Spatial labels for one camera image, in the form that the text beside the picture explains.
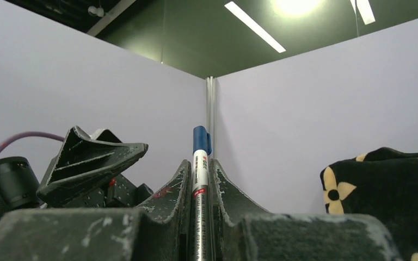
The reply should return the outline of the ceiling light strip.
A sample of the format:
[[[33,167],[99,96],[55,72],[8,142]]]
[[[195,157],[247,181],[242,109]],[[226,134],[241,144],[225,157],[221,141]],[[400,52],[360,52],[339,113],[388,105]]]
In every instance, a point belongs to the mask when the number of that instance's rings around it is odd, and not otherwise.
[[[230,1],[224,7],[232,13],[237,19],[244,23],[250,30],[258,35],[264,42],[271,46],[278,53],[286,52],[286,49],[278,43],[267,31],[265,31],[257,22],[255,22],[243,9],[234,1]]]
[[[369,0],[350,0],[355,15],[359,13],[364,25],[374,23],[376,18]]]

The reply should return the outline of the aluminium corner post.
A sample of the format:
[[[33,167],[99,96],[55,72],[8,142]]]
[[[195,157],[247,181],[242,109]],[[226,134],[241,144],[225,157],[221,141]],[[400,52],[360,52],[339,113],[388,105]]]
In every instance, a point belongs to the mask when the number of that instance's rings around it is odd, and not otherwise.
[[[206,129],[211,136],[211,158],[216,157],[215,149],[215,108],[216,108],[216,79],[213,76],[206,78]]]

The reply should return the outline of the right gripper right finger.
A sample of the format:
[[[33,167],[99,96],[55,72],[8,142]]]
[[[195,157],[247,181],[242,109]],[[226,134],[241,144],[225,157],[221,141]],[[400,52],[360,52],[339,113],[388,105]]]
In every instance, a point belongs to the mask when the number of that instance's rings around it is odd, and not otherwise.
[[[390,232],[361,214],[278,214],[208,165],[217,260],[401,260]]]

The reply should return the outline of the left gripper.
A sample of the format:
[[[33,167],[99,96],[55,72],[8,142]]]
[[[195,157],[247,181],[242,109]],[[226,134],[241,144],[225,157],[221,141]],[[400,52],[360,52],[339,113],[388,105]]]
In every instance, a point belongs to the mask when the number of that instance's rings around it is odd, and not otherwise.
[[[92,134],[68,130],[61,149],[36,191],[50,207],[133,208],[152,196],[145,183],[135,186],[119,175],[148,151],[146,143],[123,143],[111,130]]]

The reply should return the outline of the blue marker cap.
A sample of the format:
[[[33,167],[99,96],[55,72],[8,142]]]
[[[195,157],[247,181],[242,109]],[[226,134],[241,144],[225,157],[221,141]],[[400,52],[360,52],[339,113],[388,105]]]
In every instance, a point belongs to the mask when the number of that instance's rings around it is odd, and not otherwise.
[[[207,155],[212,153],[211,136],[204,126],[193,129],[193,153],[198,150],[204,150]]]

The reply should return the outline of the black floral blanket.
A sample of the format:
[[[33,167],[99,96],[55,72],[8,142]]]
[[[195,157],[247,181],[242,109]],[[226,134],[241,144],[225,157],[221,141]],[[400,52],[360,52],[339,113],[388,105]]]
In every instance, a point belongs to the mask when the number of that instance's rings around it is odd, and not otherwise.
[[[382,147],[332,163],[319,177],[327,213],[377,218],[402,258],[418,260],[418,153]]]

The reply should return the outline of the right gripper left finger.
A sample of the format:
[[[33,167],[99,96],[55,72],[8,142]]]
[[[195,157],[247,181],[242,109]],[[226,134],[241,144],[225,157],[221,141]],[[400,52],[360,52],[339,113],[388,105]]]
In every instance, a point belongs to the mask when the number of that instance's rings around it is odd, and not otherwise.
[[[133,208],[22,209],[0,220],[0,260],[187,260],[191,164]]]

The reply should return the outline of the white marker pen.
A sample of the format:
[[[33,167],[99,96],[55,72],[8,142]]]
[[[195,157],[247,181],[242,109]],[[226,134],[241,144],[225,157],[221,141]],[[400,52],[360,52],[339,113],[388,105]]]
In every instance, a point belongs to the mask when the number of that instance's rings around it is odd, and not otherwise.
[[[209,155],[194,152],[191,167],[189,260],[215,260]]]

